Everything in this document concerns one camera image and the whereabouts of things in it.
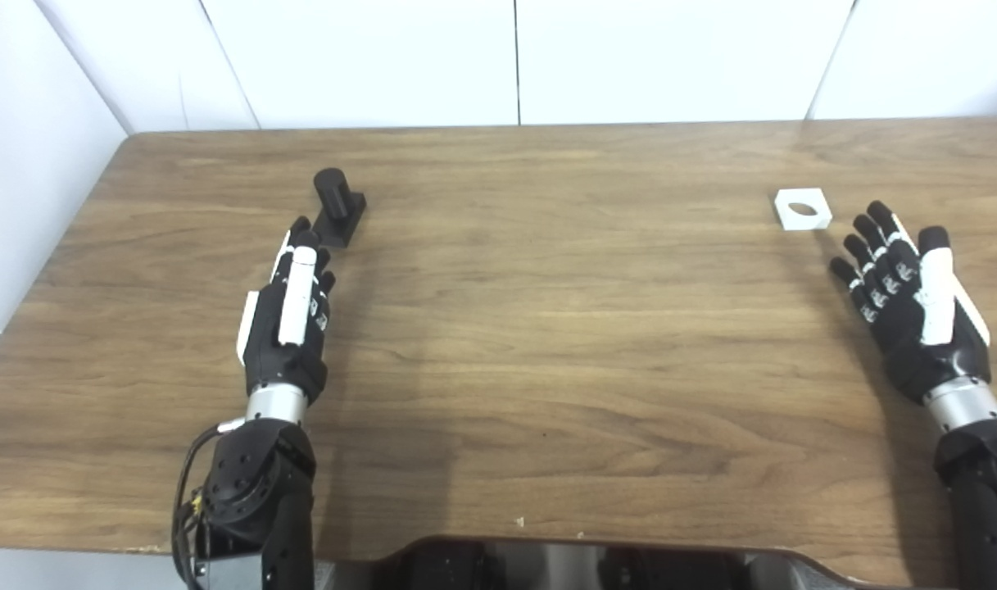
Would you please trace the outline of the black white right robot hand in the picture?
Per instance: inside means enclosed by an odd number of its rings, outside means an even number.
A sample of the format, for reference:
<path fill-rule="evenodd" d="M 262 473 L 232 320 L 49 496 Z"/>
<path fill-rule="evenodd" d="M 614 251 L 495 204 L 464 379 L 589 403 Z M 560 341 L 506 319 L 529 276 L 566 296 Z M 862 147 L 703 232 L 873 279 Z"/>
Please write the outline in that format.
<path fill-rule="evenodd" d="M 990 331 L 955 272 L 947 228 L 929 225 L 916 238 L 884 202 L 870 202 L 843 239 L 850 259 L 829 271 L 868 326 L 885 374 L 907 399 L 958 379 L 992 380 Z"/>

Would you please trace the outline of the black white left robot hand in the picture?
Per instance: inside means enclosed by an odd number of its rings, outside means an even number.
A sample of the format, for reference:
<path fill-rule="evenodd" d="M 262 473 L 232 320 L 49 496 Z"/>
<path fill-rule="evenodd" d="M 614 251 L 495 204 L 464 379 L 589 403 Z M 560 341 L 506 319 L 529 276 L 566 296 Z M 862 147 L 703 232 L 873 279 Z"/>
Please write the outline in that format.
<path fill-rule="evenodd" d="M 236 352 L 247 393 L 265 386 L 296 386 L 312 404 L 324 391 L 329 294 L 336 276 L 330 253 L 305 216 L 286 231 L 274 255 L 269 279 L 248 292 Z"/>

